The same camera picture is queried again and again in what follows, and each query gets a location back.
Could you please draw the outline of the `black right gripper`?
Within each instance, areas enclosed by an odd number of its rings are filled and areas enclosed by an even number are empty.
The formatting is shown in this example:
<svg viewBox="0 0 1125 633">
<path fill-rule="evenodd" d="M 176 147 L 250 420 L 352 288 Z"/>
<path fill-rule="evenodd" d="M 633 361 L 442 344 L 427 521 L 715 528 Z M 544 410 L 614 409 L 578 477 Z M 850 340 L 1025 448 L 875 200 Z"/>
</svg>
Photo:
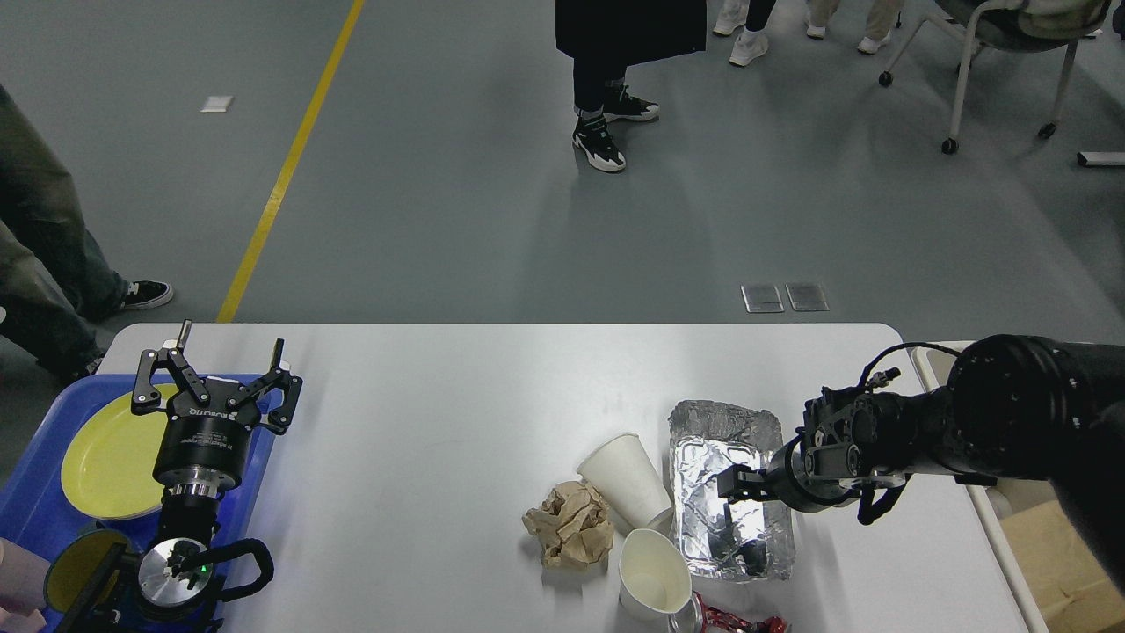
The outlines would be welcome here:
<svg viewBox="0 0 1125 633">
<path fill-rule="evenodd" d="M 716 496 L 728 501 L 783 501 L 793 510 L 819 513 L 860 500 L 860 492 L 835 480 L 816 480 L 806 473 L 802 435 L 776 450 L 766 469 L 734 464 L 716 474 Z"/>
</svg>

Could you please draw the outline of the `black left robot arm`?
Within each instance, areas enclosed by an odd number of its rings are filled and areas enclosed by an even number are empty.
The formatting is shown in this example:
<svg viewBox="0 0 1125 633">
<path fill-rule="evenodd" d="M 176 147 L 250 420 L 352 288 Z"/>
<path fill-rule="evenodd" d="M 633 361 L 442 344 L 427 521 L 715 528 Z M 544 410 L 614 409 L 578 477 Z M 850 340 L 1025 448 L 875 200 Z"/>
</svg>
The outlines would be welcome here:
<svg viewBox="0 0 1125 633">
<path fill-rule="evenodd" d="M 44 582 L 61 632 L 216 632 L 222 604 L 273 580 L 264 542 L 216 543 L 220 501 L 243 483 L 256 435 L 281 436 L 292 425 L 304 381 L 284 360 L 284 340 L 250 383 L 200 376 L 184 358 L 191 329 L 184 322 L 177 340 L 142 353 L 129 396 L 133 414 L 161 417 L 154 535 L 136 549 L 117 530 L 96 528 L 63 550 Z"/>
</svg>

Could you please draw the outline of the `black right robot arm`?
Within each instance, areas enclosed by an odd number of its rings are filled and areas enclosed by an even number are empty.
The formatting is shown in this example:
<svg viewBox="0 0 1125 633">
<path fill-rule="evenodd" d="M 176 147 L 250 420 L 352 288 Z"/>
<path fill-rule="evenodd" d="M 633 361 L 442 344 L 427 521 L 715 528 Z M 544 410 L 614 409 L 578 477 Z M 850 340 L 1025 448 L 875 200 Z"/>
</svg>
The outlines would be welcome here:
<svg viewBox="0 0 1125 633">
<path fill-rule="evenodd" d="M 856 385 L 824 388 L 768 465 L 730 465 L 716 492 L 801 513 L 857 500 L 857 519 L 868 525 L 896 507 L 915 474 L 1046 481 L 1122 589 L 1120 346 L 993 335 L 955 352 L 946 383 L 932 392 L 888 392 L 896 377 L 868 363 Z"/>
</svg>

